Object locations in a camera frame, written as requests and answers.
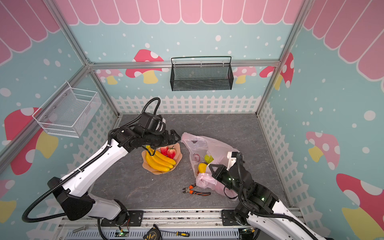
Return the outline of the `yellow lemon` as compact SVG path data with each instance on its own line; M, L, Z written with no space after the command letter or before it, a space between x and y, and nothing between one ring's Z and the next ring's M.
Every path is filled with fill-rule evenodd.
M207 164L205 164L205 163L200 163L199 165L198 165L198 172L199 173L206 173L206 171L207 171Z

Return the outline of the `red strawberry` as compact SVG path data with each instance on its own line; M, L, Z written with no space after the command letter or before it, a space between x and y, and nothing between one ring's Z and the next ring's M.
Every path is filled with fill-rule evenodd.
M177 154L177 151L174 147L168 148L168 151L167 151L167 157L168 158L174 159L176 157L176 154Z

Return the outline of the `pink plastic bag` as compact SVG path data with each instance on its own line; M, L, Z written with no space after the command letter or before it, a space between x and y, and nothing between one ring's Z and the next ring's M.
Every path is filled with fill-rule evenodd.
M224 165L230 168L228 153L236 152L237 149L230 145L204 136L195 136L183 133L181 142L189 151L190 162L196 177L196 185L202 189L210 189L224 196L234 198L237 194L233 190L225 189L224 185L212 177L209 165Z

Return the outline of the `yellow banana bunch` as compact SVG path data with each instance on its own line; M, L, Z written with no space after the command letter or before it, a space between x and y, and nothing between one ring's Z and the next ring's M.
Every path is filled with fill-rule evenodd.
M150 146L146 146L146 151L145 160L147 164L157 172L170 172L177 164L173 159L162 155L157 150L153 150Z

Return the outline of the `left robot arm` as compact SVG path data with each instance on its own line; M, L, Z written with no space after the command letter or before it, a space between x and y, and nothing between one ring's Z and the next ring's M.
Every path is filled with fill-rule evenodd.
M22 215L25 223L43 222L67 217L71 221L83 217L106 219L117 226L130 220L129 211L118 200L107 200L89 193L91 185L114 163L135 149L144 149L155 156L158 148L176 144L181 137L174 130L167 131L162 116L157 114L161 99L149 100L141 114L131 122L108 132L107 142L78 168L62 178L52 178L49 190L37 198ZM63 213L30 218L31 211L45 198L53 194Z

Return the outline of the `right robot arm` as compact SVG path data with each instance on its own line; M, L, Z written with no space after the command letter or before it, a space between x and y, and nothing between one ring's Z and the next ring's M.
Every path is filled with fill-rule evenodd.
M300 221L267 187L255 182L244 167L240 152L228 152L228 165L209 164L212 177L233 190L239 200L234 218L275 240L325 240Z

